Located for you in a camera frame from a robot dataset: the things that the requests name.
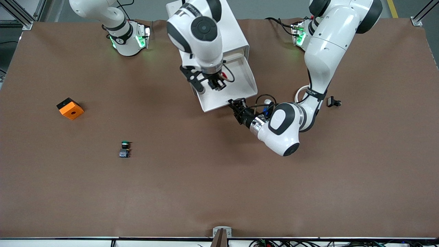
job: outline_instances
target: wires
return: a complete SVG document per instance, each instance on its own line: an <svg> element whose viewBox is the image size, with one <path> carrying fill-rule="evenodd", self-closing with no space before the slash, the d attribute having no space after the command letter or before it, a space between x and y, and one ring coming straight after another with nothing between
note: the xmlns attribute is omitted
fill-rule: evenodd
<svg viewBox="0 0 439 247"><path fill-rule="evenodd" d="M256 114L255 113L255 116L260 116L260 115L265 115L265 113L267 113L269 110L270 110L270 108L272 108L272 107L275 107L275 106L277 106L278 104L276 103L276 104L271 104L267 109L265 109L263 112L261 112L261 113L259 113L259 114Z"/></svg>
<svg viewBox="0 0 439 247"><path fill-rule="evenodd" d="M261 98L262 96L268 96L268 97L271 97L271 98L274 100L274 103L277 104L277 101L276 101L275 97L272 96L271 94L261 94L261 95L259 95L259 96L256 98L255 105L258 104L258 100L259 100L259 98Z"/></svg>
<svg viewBox="0 0 439 247"><path fill-rule="evenodd" d="M274 19L273 17L267 17L267 18L265 18L265 19L266 19L266 20L273 20L273 21L275 21L277 24L281 25L281 27L284 29L284 31L285 31L286 33L288 33L289 35L294 36L294 37L299 37L298 34L290 33L285 27L291 28L291 25L287 25L287 24L285 24L285 23L282 23L282 21L281 21L280 18L278 18L278 19L276 20L276 19Z"/></svg>
<svg viewBox="0 0 439 247"><path fill-rule="evenodd" d="M7 44L7 43L17 43L18 44L18 41L6 41L6 42L2 42L0 44Z"/></svg>
<svg viewBox="0 0 439 247"><path fill-rule="evenodd" d="M252 106L249 106L249 107L246 107L246 108L244 108L244 109L242 109L240 112L238 112L238 114L236 114L237 116L239 116L239 115L241 115L245 110L247 110L247 109L250 109L250 108L255 108L255 107L260 107L260 106L270 106L270 105L268 105L268 104L264 104L264 105L252 105Z"/></svg>
<svg viewBox="0 0 439 247"><path fill-rule="evenodd" d="M130 5L133 5L133 4L134 4L134 0L133 0L131 3L129 3L129 4L120 4L120 3L119 3L119 6L118 6L118 7L130 6Z"/></svg>
<svg viewBox="0 0 439 247"><path fill-rule="evenodd" d="M405 239L387 239L388 241L377 241L377 240L369 240L369 239L361 239L361 240L352 240L352 242L350 242L349 244L340 246L340 247L386 247L385 245L388 243L404 243L404 244L408 244L410 247L426 247L426 246L435 246L437 247L437 244L439 244L439 239L435 239L435 240L421 240L421 239L416 239L416 240L405 240ZM253 247L268 247L268 245L272 246L272 247L297 247L297 246L302 246L302 247L335 247L335 239L331 239L329 240L330 242L325 246L320 246L317 243L314 243L313 241L323 241L323 240L307 240L307 239L294 239L291 240L292 244L290 241L288 240L280 240L280 242L282 243L282 245L278 245L275 242L275 239L259 239L259 240L255 240L253 241L249 247L252 247L252 245L257 242L256 245L254 245Z"/></svg>
<svg viewBox="0 0 439 247"><path fill-rule="evenodd" d="M230 74L231 74L232 77L233 77L233 80L231 80L231 81L229 81L229 82L234 82L234 81L235 81L235 75L234 75L234 74L232 73L232 71L226 66L225 63L223 64L223 66L226 67L226 69L230 72Z"/></svg>
<svg viewBox="0 0 439 247"><path fill-rule="evenodd" d="M126 15L126 18L127 18L128 20L130 20L130 17L128 16L128 14L126 13L125 9L123 8L123 6L126 6L126 4L125 4L125 5L121 5L120 2L119 2L119 0L117 0L116 2L119 4L118 7L122 7L122 10L123 10L123 12L124 12L125 15Z"/></svg>
<svg viewBox="0 0 439 247"><path fill-rule="evenodd" d="M299 102L299 93L303 90L306 89L308 87L308 85L305 85L301 88L299 88L299 90L297 90L296 95L294 96L294 103Z"/></svg>

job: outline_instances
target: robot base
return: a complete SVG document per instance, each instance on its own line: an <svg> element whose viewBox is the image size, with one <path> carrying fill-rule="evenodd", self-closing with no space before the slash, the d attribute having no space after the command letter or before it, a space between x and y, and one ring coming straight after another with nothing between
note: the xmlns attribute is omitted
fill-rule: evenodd
<svg viewBox="0 0 439 247"><path fill-rule="evenodd" d="M111 39L113 47L123 56L134 56L144 48L148 48L148 41L150 36L150 27L140 24L135 21L128 21L133 27L133 34L126 41L125 44L118 44Z"/></svg>

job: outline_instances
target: metal frame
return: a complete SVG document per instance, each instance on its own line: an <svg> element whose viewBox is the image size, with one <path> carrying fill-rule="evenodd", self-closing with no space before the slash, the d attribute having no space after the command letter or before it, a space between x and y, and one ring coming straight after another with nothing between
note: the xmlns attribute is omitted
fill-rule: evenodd
<svg viewBox="0 0 439 247"><path fill-rule="evenodd" d="M424 16L428 14L430 10L432 10L437 4L439 4L439 0L430 0L430 2L421 11L419 11L416 16L410 17L412 24L414 26L422 26L422 18L424 18Z"/></svg>
<svg viewBox="0 0 439 247"><path fill-rule="evenodd" d="M36 20L15 0L0 0L0 5L23 25L23 30L32 29L32 24Z"/></svg>

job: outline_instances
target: white box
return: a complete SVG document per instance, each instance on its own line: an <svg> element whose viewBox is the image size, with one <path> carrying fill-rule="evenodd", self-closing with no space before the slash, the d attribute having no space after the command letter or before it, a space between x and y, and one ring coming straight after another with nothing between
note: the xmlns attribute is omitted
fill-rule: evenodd
<svg viewBox="0 0 439 247"><path fill-rule="evenodd" d="M203 94L193 90L198 96L204 112L228 105L229 99L249 98L258 94L255 78L247 62L250 46L227 1L220 0L220 2L222 13L221 20L217 25L223 39L224 60L227 61L227 67L235 76L235 82L225 81L227 86L221 91L216 91L210 88L206 80L202 82L202 85L205 87ZM171 17L181 5L182 2L180 0L167 4L166 11L168 16ZM187 57L187 53L180 51L180 56L183 60L184 57ZM228 75L227 69L223 69L223 71Z"/></svg>

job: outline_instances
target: yellow floor line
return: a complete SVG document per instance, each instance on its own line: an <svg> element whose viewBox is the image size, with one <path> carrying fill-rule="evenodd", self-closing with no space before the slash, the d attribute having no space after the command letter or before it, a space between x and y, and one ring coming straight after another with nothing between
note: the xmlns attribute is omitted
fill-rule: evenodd
<svg viewBox="0 0 439 247"><path fill-rule="evenodd" d="M396 12L395 5L393 4L393 0L387 0L389 4L390 13L392 13L393 18L398 18L398 13Z"/></svg>

